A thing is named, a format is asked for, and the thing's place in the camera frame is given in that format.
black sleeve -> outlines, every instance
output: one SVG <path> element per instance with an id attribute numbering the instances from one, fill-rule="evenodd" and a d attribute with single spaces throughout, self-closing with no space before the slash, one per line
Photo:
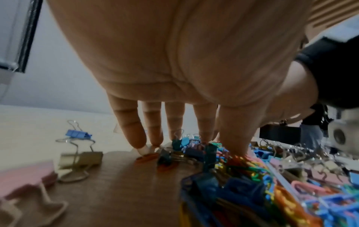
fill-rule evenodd
<path id="1" fill-rule="evenodd" d="M 322 38 L 295 58 L 313 74 L 318 102 L 335 108 L 359 107 L 359 36 L 346 43 Z"/>

window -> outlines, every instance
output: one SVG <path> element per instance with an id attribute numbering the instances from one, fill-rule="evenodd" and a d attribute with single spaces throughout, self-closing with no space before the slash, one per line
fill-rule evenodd
<path id="1" fill-rule="evenodd" d="M 1 0 L 0 68 L 24 73 L 43 0 Z"/>

hand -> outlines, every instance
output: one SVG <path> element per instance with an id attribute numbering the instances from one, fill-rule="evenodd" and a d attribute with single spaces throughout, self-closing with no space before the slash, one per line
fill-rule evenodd
<path id="1" fill-rule="evenodd" d="M 153 145 L 163 141 L 160 102 L 171 134 L 182 126 L 184 103 L 193 104 L 205 142 L 219 104 L 221 141 L 235 154 L 247 151 L 282 87 L 311 2 L 48 1 L 133 147 L 146 144 L 138 100 Z"/>

